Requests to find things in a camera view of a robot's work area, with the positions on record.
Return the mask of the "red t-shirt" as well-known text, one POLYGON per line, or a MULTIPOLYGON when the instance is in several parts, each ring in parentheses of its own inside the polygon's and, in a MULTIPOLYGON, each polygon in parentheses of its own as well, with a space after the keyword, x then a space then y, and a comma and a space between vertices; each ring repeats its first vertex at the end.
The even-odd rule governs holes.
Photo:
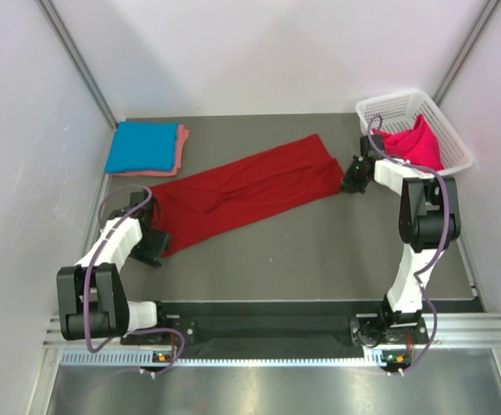
POLYGON ((344 172, 318 135, 152 187, 172 256, 220 233, 339 192, 344 172))

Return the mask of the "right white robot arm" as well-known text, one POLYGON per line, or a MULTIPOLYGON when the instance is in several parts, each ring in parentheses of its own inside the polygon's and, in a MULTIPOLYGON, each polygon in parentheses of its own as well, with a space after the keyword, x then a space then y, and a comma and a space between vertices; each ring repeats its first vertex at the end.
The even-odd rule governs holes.
POLYGON ((350 320, 352 340, 368 348, 403 342, 407 335, 425 337, 422 309, 433 269, 461 233, 457 182, 431 168, 385 153, 379 134, 359 139, 360 154, 352 158, 341 183, 347 194, 363 194, 375 182, 400 196, 398 232, 403 242, 393 285, 374 317, 350 320))

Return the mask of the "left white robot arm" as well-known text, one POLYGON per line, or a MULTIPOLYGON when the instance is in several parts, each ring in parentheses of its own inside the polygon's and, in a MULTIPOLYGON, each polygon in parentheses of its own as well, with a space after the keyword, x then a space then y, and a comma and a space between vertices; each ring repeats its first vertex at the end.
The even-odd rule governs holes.
POLYGON ((91 249, 56 276, 60 330, 67 341, 83 340, 96 353, 112 338, 141 332, 150 342, 164 341, 170 323, 152 301, 127 299, 120 271, 128 259, 159 267, 170 236, 156 227, 161 218, 150 188, 135 186, 129 205, 106 219, 91 249))

